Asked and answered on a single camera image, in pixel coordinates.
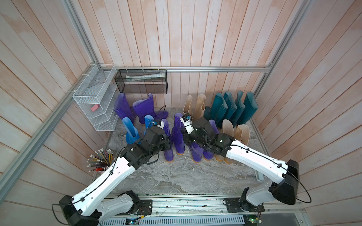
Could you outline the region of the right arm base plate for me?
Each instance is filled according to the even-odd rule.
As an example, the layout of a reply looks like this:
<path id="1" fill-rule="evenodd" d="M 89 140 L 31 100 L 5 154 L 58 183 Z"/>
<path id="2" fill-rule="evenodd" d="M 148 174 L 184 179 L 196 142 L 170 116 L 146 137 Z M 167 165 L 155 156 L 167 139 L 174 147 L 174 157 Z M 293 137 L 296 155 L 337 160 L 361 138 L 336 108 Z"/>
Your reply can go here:
<path id="1" fill-rule="evenodd" d="M 259 213 L 265 212 L 263 204 L 254 206 L 248 201 L 241 198 L 225 198 L 222 203 L 226 206 L 228 213 L 238 213 L 238 212 L 251 212 Z"/>

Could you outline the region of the large blue boot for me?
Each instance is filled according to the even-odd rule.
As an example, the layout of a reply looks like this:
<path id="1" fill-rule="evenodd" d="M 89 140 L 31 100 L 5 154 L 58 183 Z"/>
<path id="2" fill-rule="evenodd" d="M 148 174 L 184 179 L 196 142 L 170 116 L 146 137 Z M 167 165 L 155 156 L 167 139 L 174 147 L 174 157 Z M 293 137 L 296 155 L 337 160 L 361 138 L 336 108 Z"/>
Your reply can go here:
<path id="1" fill-rule="evenodd" d="M 145 131 L 144 131 L 143 135 L 145 136 L 146 133 L 147 133 L 147 129 L 148 129 L 149 127 L 152 127 L 152 126 L 153 126 L 154 117 L 151 116 L 151 115 L 146 115 L 146 116 L 144 117 L 144 120 L 145 120 Z"/>

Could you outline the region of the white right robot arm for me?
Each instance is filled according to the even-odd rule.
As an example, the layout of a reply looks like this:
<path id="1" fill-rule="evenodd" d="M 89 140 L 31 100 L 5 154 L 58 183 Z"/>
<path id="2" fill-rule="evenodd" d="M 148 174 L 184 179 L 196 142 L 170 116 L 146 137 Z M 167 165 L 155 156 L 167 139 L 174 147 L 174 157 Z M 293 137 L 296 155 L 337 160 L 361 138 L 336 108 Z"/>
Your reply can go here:
<path id="1" fill-rule="evenodd" d="M 267 176 L 263 184 L 244 189 L 239 206 L 243 211 L 257 210 L 265 202 L 279 201 L 294 205 L 299 184 L 299 164 L 273 159 L 242 144 L 232 136 L 216 134 L 210 122 L 204 118 L 193 121 L 189 114 L 180 117 L 183 140 L 186 145 L 193 143 L 222 157 L 238 161 Z"/>

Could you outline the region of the large purple boot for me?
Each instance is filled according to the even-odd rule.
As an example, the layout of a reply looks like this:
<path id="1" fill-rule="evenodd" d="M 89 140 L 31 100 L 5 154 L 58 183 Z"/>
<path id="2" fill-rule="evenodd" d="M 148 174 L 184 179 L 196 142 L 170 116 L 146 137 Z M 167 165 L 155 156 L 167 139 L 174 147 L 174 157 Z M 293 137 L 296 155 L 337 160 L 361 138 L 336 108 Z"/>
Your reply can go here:
<path id="1" fill-rule="evenodd" d="M 219 130 L 216 126 L 216 123 L 213 119 L 209 120 L 210 124 L 211 124 L 211 127 L 213 128 L 215 134 L 219 134 Z M 204 159 L 207 160 L 207 161 L 211 161 L 214 157 L 214 154 L 210 151 L 207 151 L 207 150 L 204 150 L 203 152 L 203 156 L 204 156 Z"/>

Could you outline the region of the small blue boot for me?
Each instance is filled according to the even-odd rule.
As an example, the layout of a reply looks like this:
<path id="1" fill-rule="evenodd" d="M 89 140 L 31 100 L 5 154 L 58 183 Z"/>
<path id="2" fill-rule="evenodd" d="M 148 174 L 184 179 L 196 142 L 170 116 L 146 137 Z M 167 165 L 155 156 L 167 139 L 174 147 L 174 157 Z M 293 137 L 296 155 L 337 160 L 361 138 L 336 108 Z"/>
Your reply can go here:
<path id="1" fill-rule="evenodd" d="M 122 119 L 122 123 L 126 129 L 126 143 L 133 144 L 140 139 L 137 128 L 133 125 L 132 121 L 128 117 Z"/>

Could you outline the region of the large beige boot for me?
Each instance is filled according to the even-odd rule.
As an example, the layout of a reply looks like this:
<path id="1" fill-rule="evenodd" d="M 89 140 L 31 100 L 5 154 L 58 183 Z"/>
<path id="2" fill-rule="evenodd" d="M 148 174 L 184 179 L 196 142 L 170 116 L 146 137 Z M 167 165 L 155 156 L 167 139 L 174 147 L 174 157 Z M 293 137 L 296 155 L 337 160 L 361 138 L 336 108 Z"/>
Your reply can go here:
<path id="1" fill-rule="evenodd" d="M 239 140 L 242 144 L 248 145 L 250 139 L 250 130 L 249 126 L 246 124 L 240 124 L 234 129 L 234 137 Z"/>

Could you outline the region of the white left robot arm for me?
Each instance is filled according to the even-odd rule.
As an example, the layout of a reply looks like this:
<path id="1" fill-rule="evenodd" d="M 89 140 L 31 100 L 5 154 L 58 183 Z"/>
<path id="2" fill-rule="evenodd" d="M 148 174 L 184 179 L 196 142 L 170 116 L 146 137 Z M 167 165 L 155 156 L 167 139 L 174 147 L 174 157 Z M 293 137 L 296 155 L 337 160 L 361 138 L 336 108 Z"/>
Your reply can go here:
<path id="1" fill-rule="evenodd" d="M 88 187 L 59 201 L 67 225 L 97 226 L 117 214 L 141 214 L 140 199 L 133 191 L 126 191 L 114 199 L 105 198 L 120 182 L 147 164 L 151 157 L 170 148 L 170 136 L 164 129 L 149 127 L 144 137 L 122 148 L 112 165 Z"/>

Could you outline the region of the lilac purple boot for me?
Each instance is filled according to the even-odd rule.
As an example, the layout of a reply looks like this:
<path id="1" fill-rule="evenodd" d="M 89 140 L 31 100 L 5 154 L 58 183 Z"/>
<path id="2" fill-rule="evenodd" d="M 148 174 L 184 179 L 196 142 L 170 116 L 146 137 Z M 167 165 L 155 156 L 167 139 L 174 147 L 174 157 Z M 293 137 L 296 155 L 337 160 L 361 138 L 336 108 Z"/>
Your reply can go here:
<path id="1" fill-rule="evenodd" d="M 198 163 L 202 160 L 204 149 L 200 147 L 197 143 L 192 143 L 189 145 L 191 151 L 192 159 L 194 162 Z"/>
<path id="2" fill-rule="evenodd" d="M 164 151 L 164 156 L 165 156 L 165 160 L 169 163 L 171 163 L 174 160 L 174 155 L 173 155 L 173 139 L 171 136 L 171 131 L 170 131 L 170 127 L 169 127 L 169 123 L 167 121 L 167 119 L 162 119 L 161 120 L 163 123 L 163 130 L 165 131 L 165 134 L 168 136 L 168 140 L 169 140 L 169 148 L 166 149 Z"/>

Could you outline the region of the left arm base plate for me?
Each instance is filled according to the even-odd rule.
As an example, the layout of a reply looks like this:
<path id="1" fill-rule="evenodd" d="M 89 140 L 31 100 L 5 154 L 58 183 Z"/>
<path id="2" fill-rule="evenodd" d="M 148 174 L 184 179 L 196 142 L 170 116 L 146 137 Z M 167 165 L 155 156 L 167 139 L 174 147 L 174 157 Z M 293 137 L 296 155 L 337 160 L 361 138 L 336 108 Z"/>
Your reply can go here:
<path id="1" fill-rule="evenodd" d="M 153 201 L 151 199 L 136 201 L 126 214 L 142 215 L 142 216 L 151 215 L 152 207 L 153 207 Z"/>

